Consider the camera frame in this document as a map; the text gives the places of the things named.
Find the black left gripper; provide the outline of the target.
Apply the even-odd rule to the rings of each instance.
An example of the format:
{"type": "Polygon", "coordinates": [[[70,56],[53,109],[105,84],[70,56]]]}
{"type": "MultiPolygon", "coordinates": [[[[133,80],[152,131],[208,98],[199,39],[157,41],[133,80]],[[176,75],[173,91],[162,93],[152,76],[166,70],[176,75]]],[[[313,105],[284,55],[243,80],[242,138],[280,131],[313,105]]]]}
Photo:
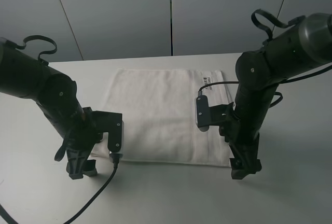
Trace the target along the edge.
{"type": "Polygon", "coordinates": [[[61,109],[61,158],[67,157],[66,171],[72,180],[97,176],[96,160],[89,159],[95,144],[102,135],[96,130],[90,107],[61,109]]]}

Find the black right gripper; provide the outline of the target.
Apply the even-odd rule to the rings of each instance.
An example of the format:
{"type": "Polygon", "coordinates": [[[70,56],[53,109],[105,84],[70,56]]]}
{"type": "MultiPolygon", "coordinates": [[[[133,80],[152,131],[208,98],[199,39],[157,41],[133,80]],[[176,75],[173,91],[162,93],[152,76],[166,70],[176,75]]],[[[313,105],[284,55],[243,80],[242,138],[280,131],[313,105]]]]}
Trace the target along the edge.
{"type": "Polygon", "coordinates": [[[219,134],[225,138],[233,154],[230,158],[233,180],[242,180],[261,171],[261,161],[257,158],[259,135],[235,115],[231,103],[221,105],[219,134]]]}

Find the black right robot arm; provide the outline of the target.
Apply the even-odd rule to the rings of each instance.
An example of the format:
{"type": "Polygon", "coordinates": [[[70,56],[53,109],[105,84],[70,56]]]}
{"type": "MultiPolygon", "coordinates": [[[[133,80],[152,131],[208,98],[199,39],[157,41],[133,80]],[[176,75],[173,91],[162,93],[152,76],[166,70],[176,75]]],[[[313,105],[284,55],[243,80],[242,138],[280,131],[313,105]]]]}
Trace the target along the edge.
{"type": "Polygon", "coordinates": [[[232,104],[219,110],[219,133],[229,144],[231,177],[242,180],[262,168],[259,131],[277,87],[289,78],[331,63],[331,15],[313,13],[287,23],[262,9],[252,22],[268,35],[256,51],[242,53],[236,62],[239,82],[232,104]]]}

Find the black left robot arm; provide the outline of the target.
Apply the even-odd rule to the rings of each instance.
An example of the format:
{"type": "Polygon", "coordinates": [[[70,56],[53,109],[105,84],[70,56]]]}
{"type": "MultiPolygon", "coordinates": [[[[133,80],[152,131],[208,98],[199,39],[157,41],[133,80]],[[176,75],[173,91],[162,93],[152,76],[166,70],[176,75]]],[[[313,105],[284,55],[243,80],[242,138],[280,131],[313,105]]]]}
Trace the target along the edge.
{"type": "Polygon", "coordinates": [[[66,171],[71,179],[97,175],[96,161],[90,160],[93,146],[101,140],[90,107],[81,107],[77,84],[49,63],[24,53],[29,41],[42,40],[55,45],[51,38],[32,35],[18,45],[1,38],[1,92],[21,99],[33,100],[62,137],[54,159],[67,157],[66,171]]]}

